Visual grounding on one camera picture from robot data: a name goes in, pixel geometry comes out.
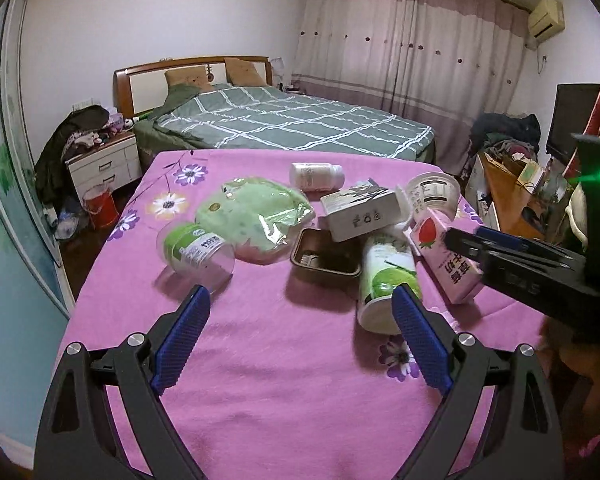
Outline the pink strawberry milk carton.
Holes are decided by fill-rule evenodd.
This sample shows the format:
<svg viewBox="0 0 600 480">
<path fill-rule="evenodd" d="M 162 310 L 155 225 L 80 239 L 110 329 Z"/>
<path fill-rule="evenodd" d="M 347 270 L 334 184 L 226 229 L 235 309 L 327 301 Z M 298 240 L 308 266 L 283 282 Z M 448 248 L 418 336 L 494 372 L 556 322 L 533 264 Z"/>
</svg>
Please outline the pink strawberry milk carton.
<svg viewBox="0 0 600 480">
<path fill-rule="evenodd" d="M 426 208 L 406 236 L 415 254 L 422 257 L 451 304 L 464 304 L 482 289 L 477 263 L 446 248 L 444 237 L 452 228 L 443 211 Z"/>
</svg>

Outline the white grey cardboard box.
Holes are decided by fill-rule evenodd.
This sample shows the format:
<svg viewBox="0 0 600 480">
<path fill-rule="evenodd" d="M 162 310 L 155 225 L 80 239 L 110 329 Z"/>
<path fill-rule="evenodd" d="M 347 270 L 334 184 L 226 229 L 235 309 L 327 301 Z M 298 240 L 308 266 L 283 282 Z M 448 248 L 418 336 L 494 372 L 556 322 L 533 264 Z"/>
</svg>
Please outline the white grey cardboard box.
<svg viewBox="0 0 600 480">
<path fill-rule="evenodd" d="M 395 188 L 366 181 L 321 198 L 326 226 L 337 243 L 394 226 L 407 219 Z"/>
</svg>

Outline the white pill bottle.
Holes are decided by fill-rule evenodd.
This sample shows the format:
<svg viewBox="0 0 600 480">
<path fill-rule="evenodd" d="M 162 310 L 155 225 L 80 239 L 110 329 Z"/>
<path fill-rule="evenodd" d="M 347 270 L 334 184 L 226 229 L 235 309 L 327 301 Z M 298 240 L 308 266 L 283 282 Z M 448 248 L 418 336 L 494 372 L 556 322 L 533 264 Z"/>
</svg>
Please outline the white pill bottle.
<svg viewBox="0 0 600 480">
<path fill-rule="evenodd" d="M 293 162 L 290 183 L 303 192 L 339 190 L 344 185 L 343 168 L 328 162 Z"/>
</svg>

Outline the red bucket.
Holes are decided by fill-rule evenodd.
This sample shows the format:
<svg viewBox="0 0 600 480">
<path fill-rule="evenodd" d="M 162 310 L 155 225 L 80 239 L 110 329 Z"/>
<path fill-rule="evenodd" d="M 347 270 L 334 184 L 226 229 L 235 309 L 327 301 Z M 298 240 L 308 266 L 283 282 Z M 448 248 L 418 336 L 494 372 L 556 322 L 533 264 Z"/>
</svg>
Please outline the red bucket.
<svg viewBox="0 0 600 480">
<path fill-rule="evenodd" d="M 82 196 L 82 205 L 90 217 L 95 230 L 113 226 L 119 213 L 112 197 L 111 186 L 108 183 L 94 185 Z"/>
</svg>

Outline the white bedside table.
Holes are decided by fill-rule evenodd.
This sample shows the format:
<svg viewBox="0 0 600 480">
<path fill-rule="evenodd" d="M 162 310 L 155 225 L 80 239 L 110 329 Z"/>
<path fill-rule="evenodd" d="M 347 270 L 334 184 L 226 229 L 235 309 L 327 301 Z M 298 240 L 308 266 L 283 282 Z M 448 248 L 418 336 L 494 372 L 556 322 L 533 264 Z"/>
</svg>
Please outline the white bedside table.
<svg viewBox="0 0 600 480">
<path fill-rule="evenodd" d="M 118 134 L 99 148 L 69 159 L 66 165 L 80 203 L 94 186 L 107 185 L 115 191 L 142 177 L 140 155 L 132 132 Z"/>
</svg>

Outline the green quilted bed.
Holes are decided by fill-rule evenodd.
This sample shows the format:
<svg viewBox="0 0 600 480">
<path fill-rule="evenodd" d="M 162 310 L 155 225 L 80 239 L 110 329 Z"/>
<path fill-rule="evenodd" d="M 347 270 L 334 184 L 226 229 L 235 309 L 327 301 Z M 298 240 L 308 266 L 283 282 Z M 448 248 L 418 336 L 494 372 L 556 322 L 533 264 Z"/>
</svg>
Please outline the green quilted bed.
<svg viewBox="0 0 600 480">
<path fill-rule="evenodd" d="M 140 154 L 195 148 L 333 152 L 432 162 L 434 128 L 366 106 L 222 84 L 178 84 L 134 125 Z"/>
</svg>

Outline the black television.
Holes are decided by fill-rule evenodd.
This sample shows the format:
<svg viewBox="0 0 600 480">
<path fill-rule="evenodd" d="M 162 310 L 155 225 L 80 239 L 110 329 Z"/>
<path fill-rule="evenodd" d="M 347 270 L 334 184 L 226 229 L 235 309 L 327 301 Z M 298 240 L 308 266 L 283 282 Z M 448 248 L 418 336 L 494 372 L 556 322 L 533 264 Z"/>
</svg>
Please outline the black television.
<svg viewBox="0 0 600 480">
<path fill-rule="evenodd" d="M 546 150 L 563 165 L 576 149 L 573 136 L 585 132 L 599 93 L 600 84 L 558 84 Z"/>
</svg>

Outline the clear jar green label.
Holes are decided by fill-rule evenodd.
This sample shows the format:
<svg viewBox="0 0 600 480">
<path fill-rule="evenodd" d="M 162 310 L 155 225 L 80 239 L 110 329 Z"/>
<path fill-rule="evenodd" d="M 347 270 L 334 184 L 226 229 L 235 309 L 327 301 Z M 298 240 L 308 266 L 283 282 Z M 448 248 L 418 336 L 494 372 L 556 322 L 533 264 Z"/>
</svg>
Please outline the clear jar green label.
<svg viewBox="0 0 600 480">
<path fill-rule="evenodd" d="M 233 276 L 233 246 L 198 223 L 174 220 L 157 235 L 157 252 L 178 276 L 188 278 L 209 292 L 223 287 Z"/>
</svg>

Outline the pile of dark clothes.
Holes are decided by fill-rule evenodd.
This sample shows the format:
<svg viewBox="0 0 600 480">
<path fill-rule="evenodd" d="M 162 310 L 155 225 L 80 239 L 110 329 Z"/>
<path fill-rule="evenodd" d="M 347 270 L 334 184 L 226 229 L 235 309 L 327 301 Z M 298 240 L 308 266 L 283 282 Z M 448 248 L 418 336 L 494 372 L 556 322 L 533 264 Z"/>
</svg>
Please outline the pile of dark clothes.
<svg viewBox="0 0 600 480">
<path fill-rule="evenodd" d="M 521 118 L 498 113 L 481 114 L 470 128 L 469 155 L 474 156 L 484 148 L 490 136 L 501 136 L 503 140 L 529 144 L 533 153 L 538 154 L 541 127 L 535 114 Z"/>
</svg>

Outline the green snack bag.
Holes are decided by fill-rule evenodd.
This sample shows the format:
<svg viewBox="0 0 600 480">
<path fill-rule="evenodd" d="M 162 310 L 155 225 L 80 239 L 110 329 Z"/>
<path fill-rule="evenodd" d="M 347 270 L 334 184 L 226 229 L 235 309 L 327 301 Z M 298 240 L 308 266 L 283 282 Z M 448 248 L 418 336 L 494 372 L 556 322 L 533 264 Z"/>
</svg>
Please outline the green snack bag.
<svg viewBox="0 0 600 480">
<path fill-rule="evenodd" d="M 261 177 L 223 183 L 195 212 L 196 223 L 224 238 L 238 259 L 259 264 L 280 258 L 314 218 L 302 192 Z"/>
</svg>

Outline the long wooden sideboard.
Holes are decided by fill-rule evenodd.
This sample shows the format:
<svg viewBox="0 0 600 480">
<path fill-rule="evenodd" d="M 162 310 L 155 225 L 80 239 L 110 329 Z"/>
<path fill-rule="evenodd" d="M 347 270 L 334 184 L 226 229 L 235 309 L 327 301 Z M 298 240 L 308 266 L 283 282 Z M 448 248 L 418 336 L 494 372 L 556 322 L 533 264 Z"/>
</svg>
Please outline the long wooden sideboard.
<svg viewBox="0 0 600 480">
<path fill-rule="evenodd" d="M 537 214 L 540 204 L 504 166 L 479 153 L 466 184 L 464 196 L 492 229 L 506 234 L 542 240 L 544 234 L 527 220 L 524 212 Z"/>
</svg>

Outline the pink floral tablecloth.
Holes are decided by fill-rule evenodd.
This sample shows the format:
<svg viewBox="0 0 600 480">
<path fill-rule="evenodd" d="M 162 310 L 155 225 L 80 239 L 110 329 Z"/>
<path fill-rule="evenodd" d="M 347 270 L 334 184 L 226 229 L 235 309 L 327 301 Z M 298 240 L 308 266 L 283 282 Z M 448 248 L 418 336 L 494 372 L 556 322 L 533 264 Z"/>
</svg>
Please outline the pink floral tablecloth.
<svg viewBox="0 0 600 480">
<path fill-rule="evenodd" d="M 294 152 L 159 154 L 81 288 L 65 342 L 96 350 L 146 332 L 188 291 L 158 255 L 159 231 L 242 177 L 286 182 Z M 211 479 L 389 479 L 440 396 L 400 338 L 356 322 L 355 290 L 299 280 L 287 258 L 238 262 L 162 404 Z"/>
</svg>

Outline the green coconut drink bottle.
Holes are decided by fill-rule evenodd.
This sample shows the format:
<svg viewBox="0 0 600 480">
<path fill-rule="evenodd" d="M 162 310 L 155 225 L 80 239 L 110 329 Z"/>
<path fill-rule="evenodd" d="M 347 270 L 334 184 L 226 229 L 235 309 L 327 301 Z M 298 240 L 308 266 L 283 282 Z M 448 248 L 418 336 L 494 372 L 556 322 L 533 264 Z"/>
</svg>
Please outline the green coconut drink bottle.
<svg viewBox="0 0 600 480">
<path fill-rule="evenodd" d="M 400 328 L 392 314 L 391 298 L 400 285 L 422 296 L 410 245 L 385 232 L 366 238 L 362 253 L 358 325 L 379 335 L 397 335 Z"/>
</svg>

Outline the brown plastic tray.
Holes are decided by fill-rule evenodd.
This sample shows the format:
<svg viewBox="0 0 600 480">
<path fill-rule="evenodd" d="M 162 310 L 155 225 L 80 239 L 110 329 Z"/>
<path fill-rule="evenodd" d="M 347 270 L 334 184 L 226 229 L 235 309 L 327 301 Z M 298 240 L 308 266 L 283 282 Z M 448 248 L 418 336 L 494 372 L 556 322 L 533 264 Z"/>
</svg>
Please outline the brown plastic tray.
<svg viewBox="0 0 600 480">
<path fill-rule="evenodd" d="M 329 230 L 303 229 L 290 254 L 292 275 L 324 287 L 348 287 L 362 274 L 361 243 L 335 242 Z"/>
</svg>

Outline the brown pillow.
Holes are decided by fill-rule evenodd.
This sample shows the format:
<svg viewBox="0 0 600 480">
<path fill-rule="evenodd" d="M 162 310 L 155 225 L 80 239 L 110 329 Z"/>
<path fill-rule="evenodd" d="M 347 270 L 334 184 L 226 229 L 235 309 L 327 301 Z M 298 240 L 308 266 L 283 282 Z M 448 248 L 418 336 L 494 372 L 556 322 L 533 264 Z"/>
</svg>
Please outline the brown pillow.
<svg viewBox="0 0 600 480">
<path fill-rule="evenodd" d="M 266 81 L 251 62 L 241 58 L 224 58 L 226 78 L 239 87 L 264 87 Z"/>
<path fill-rule="evenodd" d="M 214 90 L 213 84 L 209 79 L 208 70 L 203 65 L 167 70 L 164 76 L 169 88 L 175 86 L 196 87 L 201 93 Z"/>
</svg>

